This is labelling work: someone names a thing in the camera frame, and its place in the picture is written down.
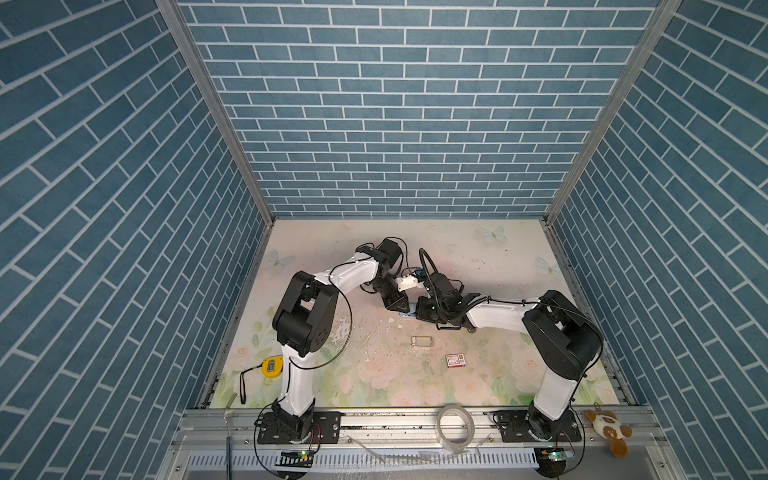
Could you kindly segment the staples tray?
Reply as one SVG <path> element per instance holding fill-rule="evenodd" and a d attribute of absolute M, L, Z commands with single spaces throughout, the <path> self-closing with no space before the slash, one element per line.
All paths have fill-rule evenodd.
<path fill-rule="evenodd" d="M 433 345 L 431 336 L 412 336 L 411 346 L 418 348 L 430 348 Z"/>

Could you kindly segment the red staples box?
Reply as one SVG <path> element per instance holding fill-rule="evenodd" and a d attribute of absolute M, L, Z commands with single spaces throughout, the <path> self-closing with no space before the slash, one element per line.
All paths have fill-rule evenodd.
<path fill-rule="evenodd" d="M 463 353 L 447 354 L 445 356 L 446 366 L 449 369 L 462 368 L 467 365 L 466 356 Z"/>

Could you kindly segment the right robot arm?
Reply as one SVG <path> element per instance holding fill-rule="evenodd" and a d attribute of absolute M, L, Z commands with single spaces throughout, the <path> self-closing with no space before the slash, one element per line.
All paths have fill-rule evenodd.
<path fill-rule="evenodd" d="M 442 273 L 425 268 L 413 277 L 426 290 L 415 317 L 437 328 L 500 329 L 528 334 L 546 365 L 541 386 L 528 409 L 528 423 L 551 436 L 562 423 L 577 387 L 603 350 L 600 329 L 557 290 L 536 301 L 499 300 L 465 294 Z"/>

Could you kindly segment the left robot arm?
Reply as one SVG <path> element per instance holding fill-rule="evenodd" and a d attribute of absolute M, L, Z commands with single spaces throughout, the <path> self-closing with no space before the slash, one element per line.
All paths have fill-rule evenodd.
<path fill-rule="evenodd" d="M 274 315 L 272 326 L 281 344 L 286 378 L 274 411 L 291 420 L 312 414 L 315 405 L 312 379 L 317 353 L 329 338 L 337 302 L 367 284 L 389 311 L 407 313 L 408 296 L 396 277 L 408 265 L 408 247 L 398 237 L 359 246 L 355 253 L 320 273 L 293 275 Z"/>

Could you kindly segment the yellow tape measure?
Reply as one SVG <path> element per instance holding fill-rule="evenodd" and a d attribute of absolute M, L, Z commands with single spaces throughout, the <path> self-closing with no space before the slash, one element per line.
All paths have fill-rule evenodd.
<path fill-rule="evenodd" d="M 284 357 L 272 356 L 265 359 L 261 363 L 261 373 L 265 378 L 274 379 L 278 378 L 284 369 Z"/>

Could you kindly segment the clear tape roll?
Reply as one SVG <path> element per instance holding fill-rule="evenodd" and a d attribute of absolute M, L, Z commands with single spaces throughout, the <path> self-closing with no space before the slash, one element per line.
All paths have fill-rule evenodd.
<path fill-rule="evenodd" d="M 475 437 L 475 422 L 464 407 L 446 405 L 437 413 L 435 435 L 447 452 L 461 454 Z"/>

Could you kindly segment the plush toy animal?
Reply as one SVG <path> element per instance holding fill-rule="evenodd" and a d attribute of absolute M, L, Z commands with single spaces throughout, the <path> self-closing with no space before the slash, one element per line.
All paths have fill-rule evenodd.
<path fill-rule="evenodd" d="M 624 459 L 628 455 L 626 440 L 632 437 L 632 428 L 622 423 L 613 412 L 598 406 L 587 410 L 586 416 L 595 432 L 609 442 L 611 453 L 618 459 Z"/>

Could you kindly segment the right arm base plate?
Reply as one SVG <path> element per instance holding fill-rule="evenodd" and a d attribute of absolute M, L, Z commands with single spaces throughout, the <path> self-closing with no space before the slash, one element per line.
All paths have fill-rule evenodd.
<path fill-rule="evenodd" d="M 559 420 L 551 420 L 532 407 L 496 410 L 489 413 L 492 425 L 503 443 L 565 442 L 582 440 L 582 428 L 574 413 L 567 409 Z"/>

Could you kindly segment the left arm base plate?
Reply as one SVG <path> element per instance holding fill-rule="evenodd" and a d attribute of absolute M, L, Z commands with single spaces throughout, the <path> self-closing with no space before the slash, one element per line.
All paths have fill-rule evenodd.
<path fill-rule="evenodd" d="M 321 446 L 337 444 L 341 419 L 339 411 L 308 411 L 302 416 L 294 416 L 269 410 L 259 420 L 257 442 L 262 445 L 288 445 L 306 443 L 313 436 Z"/>

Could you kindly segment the aluminium front rail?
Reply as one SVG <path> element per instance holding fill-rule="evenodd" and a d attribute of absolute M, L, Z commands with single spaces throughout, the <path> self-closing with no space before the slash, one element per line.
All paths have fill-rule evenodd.
<path fill-rule="evenodd" d="M 475 437 L 461 454 L 435 435 L 442 407 L 321 409 L 342 413 L 337 444 L 262 445 L 264 411 L 189 410 L 161 464 L 162 479 L 680 479 L 682 467 L 647 406 L 615 405 L 633 430 L 616 458 L 586 409 L 570 409 L 582 440 L 503 443 L 489 413 L 512 407 L 464 407 Z"/>

